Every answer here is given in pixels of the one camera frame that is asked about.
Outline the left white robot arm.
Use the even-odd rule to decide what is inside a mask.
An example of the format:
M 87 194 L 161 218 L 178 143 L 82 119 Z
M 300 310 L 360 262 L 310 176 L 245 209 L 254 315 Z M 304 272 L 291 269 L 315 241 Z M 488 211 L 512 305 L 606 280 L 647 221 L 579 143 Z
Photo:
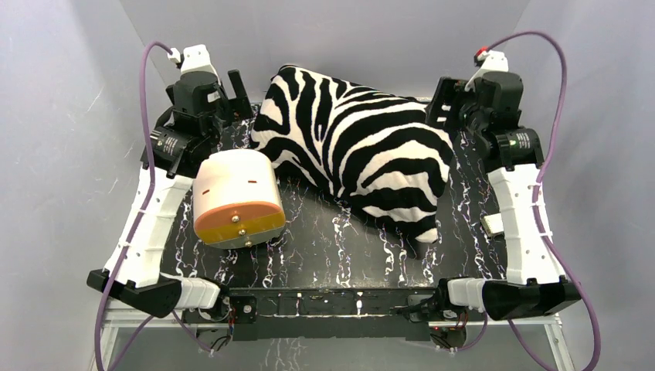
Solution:
M 160 266 L 201 163 L 219 150 L 224 128 L 253 117 L 240 72 L 230 70 L 228 77 L 233 98 L 210 72 L 183 73 L 167 86 L 171 105 L 149 131 L 124 232 L 105 266 L 88 274 L 88 287 L 156 318 L 191 309 L 201 309 L 213 322 L 227 318 L 231 302 L 224 284 L 163 274 Z

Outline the zebra and grey pillowcase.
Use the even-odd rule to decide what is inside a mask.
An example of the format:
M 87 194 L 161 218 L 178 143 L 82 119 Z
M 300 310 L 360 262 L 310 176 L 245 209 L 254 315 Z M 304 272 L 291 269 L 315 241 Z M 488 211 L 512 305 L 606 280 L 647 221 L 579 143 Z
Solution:
M 293 174 L 408 238 L 434 243 L 455 135 L 426 105 L 287 64 L 272 76 L 250 144 Z

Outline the black front mounting rail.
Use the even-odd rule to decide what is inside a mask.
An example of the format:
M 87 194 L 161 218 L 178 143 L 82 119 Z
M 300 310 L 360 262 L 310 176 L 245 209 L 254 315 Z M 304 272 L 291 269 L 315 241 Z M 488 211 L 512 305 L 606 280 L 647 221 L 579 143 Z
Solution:
M 239 341 L 281 338 L 427 340 L 454 322 L 435 288 L 232 288 Z

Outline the cream and orange cylindrical container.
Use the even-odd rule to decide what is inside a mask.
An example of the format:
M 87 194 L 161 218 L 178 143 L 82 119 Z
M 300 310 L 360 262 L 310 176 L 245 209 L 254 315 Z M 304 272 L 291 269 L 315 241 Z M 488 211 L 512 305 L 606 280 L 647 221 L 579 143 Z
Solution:
M 192 212 L 196 236 L 223 250 L 266 243 L 286 225 L 273 164 L 252 149 L 218 151 L 201 163 Z

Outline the white tag card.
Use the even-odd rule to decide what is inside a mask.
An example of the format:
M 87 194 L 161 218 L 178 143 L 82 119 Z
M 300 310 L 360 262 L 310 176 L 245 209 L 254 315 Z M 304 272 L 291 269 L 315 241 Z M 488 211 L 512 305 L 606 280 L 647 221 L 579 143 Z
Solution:
M 503 235 L 504 224 L 502 221 L 502 215 L 500 213 L 495 213 L 483 216 L 482 227 L 490 238 Z

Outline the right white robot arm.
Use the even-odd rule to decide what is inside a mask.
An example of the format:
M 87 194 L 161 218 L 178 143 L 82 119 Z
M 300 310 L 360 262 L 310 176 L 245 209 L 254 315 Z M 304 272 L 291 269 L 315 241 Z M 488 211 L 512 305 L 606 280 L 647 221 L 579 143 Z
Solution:
M 499 207 L 507 250 L 503 280 L 452 277 L 439 281 L 436 313 L 454 320 L 465 308 L 495 321 L 553 315 L 580 301 L 581 295 L 550 251 L 546 215 L 537 183 L 545 163 L 535 130 L 521 125 L 522 79 L 516 73 L 486 72 L 465 80 L 441 77 L 429 103 L 427 123 L 442 124 L 473 136 Z

